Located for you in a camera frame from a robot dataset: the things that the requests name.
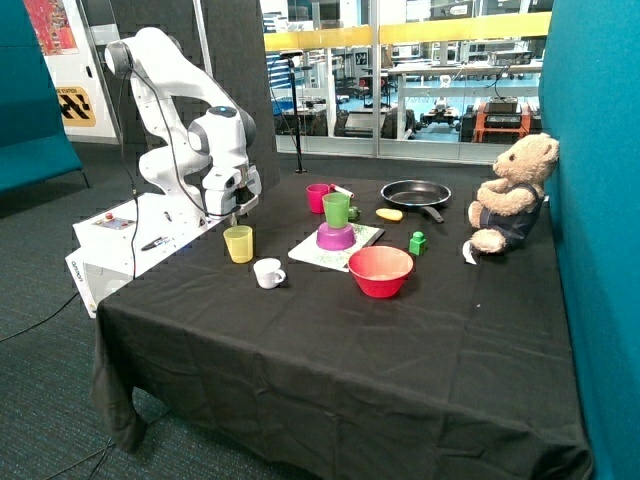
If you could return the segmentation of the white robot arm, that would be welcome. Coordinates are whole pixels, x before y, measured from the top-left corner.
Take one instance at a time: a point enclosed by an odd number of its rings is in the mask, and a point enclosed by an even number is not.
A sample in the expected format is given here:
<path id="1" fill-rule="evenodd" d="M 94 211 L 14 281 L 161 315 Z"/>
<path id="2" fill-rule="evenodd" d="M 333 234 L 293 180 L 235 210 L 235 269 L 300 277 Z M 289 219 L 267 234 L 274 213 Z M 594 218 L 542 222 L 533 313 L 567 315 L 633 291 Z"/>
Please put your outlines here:
<path id="1" fill-rule="evenodd" d="M 109 43 L 107 67 L 128 79 L 145 130 L 165 146 L 143 154 L 143 177 L 159 187 L 174 222 L 245 215 L 262 185 L 247 148 L 254 119 L 158 28 Z"/>

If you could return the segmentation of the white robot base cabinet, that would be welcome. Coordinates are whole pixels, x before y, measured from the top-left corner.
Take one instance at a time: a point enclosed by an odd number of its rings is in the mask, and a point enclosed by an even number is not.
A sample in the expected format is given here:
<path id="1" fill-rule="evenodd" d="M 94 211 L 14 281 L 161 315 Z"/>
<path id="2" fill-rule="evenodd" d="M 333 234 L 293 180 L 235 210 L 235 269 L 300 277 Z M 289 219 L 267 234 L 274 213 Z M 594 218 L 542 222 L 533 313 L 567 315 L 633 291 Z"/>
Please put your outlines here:
<path id="1" fill-rule="evenodd" d="M 185 222 L 170 212 L 163 195 L 144 193 L 74 224 L 79 248 L 66 264 L 88 315 L 94 318 L 103 299 L 218 223 L 215 217 Z M 162 245 L 141 250 L 159 237 L 165 238 Z"/>

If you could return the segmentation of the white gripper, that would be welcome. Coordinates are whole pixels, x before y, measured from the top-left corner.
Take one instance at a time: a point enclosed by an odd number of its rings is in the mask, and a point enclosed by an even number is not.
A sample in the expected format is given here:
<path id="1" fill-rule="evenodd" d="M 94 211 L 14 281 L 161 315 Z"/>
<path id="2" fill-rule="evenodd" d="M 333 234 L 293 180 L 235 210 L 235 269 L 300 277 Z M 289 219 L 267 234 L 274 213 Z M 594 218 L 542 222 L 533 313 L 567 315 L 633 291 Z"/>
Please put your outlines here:
<path id="1" fill-rule="evenodd" d="M 204 177 L 206 210 L 210 215 L 230 215 L 230 225 L 237 226 L 237 216 L 244 215 L 259 202 L 261 179 L 255 165 L 213 167 Z"/>

